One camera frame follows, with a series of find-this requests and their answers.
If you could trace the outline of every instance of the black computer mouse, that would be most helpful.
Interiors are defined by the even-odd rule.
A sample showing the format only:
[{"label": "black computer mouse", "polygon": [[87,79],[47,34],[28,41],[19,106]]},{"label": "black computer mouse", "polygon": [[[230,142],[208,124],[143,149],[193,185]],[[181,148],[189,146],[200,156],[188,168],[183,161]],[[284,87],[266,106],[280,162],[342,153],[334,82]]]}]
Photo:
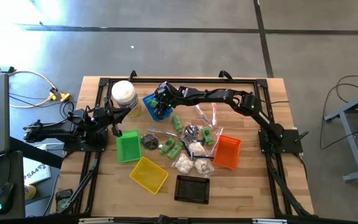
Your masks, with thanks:
[{"label": "black computer mouse", "polygon": [[6,182],[0,187],[0,215],[8,213],[13,205],[14,184]]}]

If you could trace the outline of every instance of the green plastic basket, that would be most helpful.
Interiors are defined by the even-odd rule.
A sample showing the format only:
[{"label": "green plastic basket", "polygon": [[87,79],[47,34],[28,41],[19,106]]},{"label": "green plastic basket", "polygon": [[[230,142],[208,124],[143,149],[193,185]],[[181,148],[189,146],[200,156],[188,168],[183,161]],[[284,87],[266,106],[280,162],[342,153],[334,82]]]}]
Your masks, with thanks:
[{"label": "green plastic basket", "polygon": [[142,157],[138,130],[126,131],[116,138],[119,163],[139,160]]}]

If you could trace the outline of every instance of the plastic basket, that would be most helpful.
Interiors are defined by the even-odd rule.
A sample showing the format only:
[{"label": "plastic basket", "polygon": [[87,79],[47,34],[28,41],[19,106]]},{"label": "plastic basket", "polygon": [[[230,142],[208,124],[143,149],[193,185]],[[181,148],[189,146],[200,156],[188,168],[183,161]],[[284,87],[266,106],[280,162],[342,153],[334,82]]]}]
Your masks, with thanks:
[{"label": "plastic basket", "polygon": [[174,199],[182,202],[208,204],[209,179],[178,175]]},{"label": "plastic basket", "polygon": [[[151,117],[154,121],[160,121],[155,115],[154,115],[154,108],[152,108],[149,104],[149,100],[154,99],[154,93],[150,94],[149,96],[146,96],[143,98],[144,105],[146,105],[147,110],[149,111]],[[172,109],[166,110],[164,113],[164,118],[169,117],[169,115],[172,113]]]},{"label": "plastic basket", "polygon": [[126,131],[116,138],[119,163],[139,160],[142,157],[138,130]]},{"label": "plastic basket", "polygon": [[129,177],[149,192],[156,194],[167,179],[168,172],[148,158],[142,157],[131,174],[129,174]]},{"label": "plastic basket", "polygon": [[216,146],[214,164],[236,169],[239,163],[241,141],[221,135]]}]

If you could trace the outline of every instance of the wooden table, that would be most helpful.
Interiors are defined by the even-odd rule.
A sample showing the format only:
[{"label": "wooden table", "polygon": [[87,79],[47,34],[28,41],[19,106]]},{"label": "wooden table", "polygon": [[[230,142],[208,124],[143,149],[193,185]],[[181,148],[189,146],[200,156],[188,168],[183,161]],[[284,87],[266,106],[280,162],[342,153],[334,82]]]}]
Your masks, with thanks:
[{"label": "wooden table", "polygon": [[[100,77],[84,77],[78,97],[77,109],[86,105],[93,107]],[[271,101],[287,101],[284,81],[281,78],[269,78],[268,89]],[[122,131],[137,129],[140,135],[147,133],[148,126],[175,132],[170,119],[156,123],[143,104],[142,98],[153,93],[157,83],[135,83],[142,112],[135,118],[125,118],[119,128]],[[237,90],[253,91],[249,84],[198,84],[186,83],[200,90],[215,88],[232,88]],[[212,117],[210,103],[200,104],[201,109],[209,118]],[[275,122],[286,129],[293,127],[291,111],[288,103],[273,104]],[[192,107],[179,106],[173,114],[179,115],[182,124],[204,125],[202,119]],[[267,177],[266,161],[260,153],[257,130],[259,125],[251,118],[234,112],[228,105],[218,104],[218,125],[224,127],[223,134],[242,140],[238,168],[230,170],[214,166],[216,173],[211,177],[209,204],[177,202],[173,199],[175,182],[180,174],[176,168],[171,167],[172,160],[158,151],[142,149],[143,156],[149,158],[157,165],[169,172],[169,176],[157,195],[145,190],[129,174],[135,162],[119,164],[116,156],[116,137],[109,133],[106,151],[102,154],[99,167],[98,181],[93,203],[93,217],[158,217],[160,214],[169,217],[209,217],[209,218],[250,218],[274,217],[272,198],[270,196],[269,181]],[[167,138],[158,135],[160,142]],[[78,186],[84,153],[75,152],[68,156],[62,165],[56,192],[73,189]],[[287,184],[296,199],[304,208],[313,213],[308,183],[302,163],[292,154],[283,154],[283,164]],[[191,175],[198,175],[192,170]],[[283,209],[282,193],[277,187],[280,207]],[[86,205],[89,185],[85,189],[82,207]]]}]

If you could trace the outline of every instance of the black plastic basket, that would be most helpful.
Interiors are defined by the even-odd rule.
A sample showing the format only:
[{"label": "black plastic basket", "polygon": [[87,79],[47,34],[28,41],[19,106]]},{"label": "black plastic basket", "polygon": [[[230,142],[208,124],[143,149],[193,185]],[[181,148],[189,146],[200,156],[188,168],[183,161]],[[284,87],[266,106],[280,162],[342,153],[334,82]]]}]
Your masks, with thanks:
[{"label": "black plastic basket", "polygon": [[175,200],[208,204],[209,179],[178,175],[175,187]]}]

